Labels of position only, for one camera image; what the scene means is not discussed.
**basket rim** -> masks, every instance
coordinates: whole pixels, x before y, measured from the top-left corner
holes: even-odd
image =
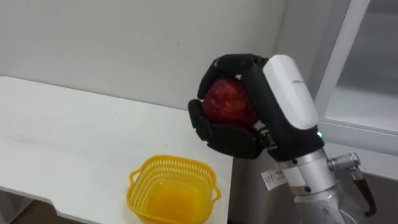
[[[189,158],[185,158],[185,157],[180,157],[180,156],[168,155],[168,154],[156,155],[156,156],[152,156],[152,157],[148,158],[147,160],[145,160],[144,163],[140,166],[140,168],[138,168],[137,170],[133,171],[132,173],[136,172],[137,174],[141,174],[141,172],[146,168],[146,166],[148,166],[148,164],[150,164],[153,161],[159,160],[160,158],[162,160],[164,160],[164,159],[178,159],[178,160],[183,160],[183,161],[187,161],[187,162],[192,162],[192,163],[199,164],[199,165],[203,166],[204,168],[206,168],[207,171],[210,172],[210,174],[213,177],[213,183],[212,183],[213,190],[217,191],[217,193],[219,194],[218,198],[216,197],[215,199],[213,199],[211,201],[212,202],[211,203],[211,211],[212,211],[214,203],[221,198],[221,190],[217,186],[217,175],[216,175],[216,172],[213,170],[213,168],[211,168],[211,166],[209,166],[208,164],[206,164],[206,163],[204,163],[202,161],[198,161],[198,160],[195,160],[195,159],[189,159]],[[150,218],[150,219],[153,219],[153,220],[157,220],[157,221],[160,221],[160,222],[166,222],[166,223],[169,223],[169,224],[184,224],[184,223],[179,223],[179,222],[175,222],[175,221],[168,220],[168,219],[160,219],[159,217],[153,217],[153,216],[145,214],[143,212],[138,212],[136,209],[134,209],[132,206],[130,206],[130,203],[129,203],[130,195],[131,195],[132,190],[136,186],[134,183],[135,183],[134,180],[131,179],[130,180],[130,186],[129,186],[129,188],[127,190],[127,194],[126,194],[127,206],[129,207],[129,209],[132,212],[134,212],[136,215],[139,215],[139,216],[142,216],[142,217],[145,217],[145,218]],[[207,220],[210,217],[210,215],[211,215],[211,212],[203,220],[201,220],[200,223],[203,223],[205,220]]]

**black robotic fingers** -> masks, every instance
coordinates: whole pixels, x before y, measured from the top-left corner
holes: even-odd
[[[197,97],[203,100],[207,91],[218,78],[243,75],[264,59],[251,54],[224,55],[210,65],[201,80]],[[201,101],[188,103],[193,128],[202,141],[220,153],[233,157],[255,159],[266,147],[266,138],[256,129],[242,128],[236,124],[211,123],[203,114]]]

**yellow plastic basket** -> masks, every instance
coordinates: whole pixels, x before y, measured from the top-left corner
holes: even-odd
[[[221,197],[214,170],[191,159],[154,156],[129,178],[127,205],[144,223],[200,224]]]

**metal connector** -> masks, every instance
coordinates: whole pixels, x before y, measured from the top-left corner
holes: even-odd
[[[330,170],[350,169],[361,165],[361,161],[356,153],[332,158],[328,161]]]

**white table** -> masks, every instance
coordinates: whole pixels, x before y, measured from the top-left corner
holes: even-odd
[[[128,175],[149,157],[206,162],[222,197],[207,223],[226,223],[232,157],[209,149],[184,110],[0,77],[0,189],[85,223],[132,224]]]

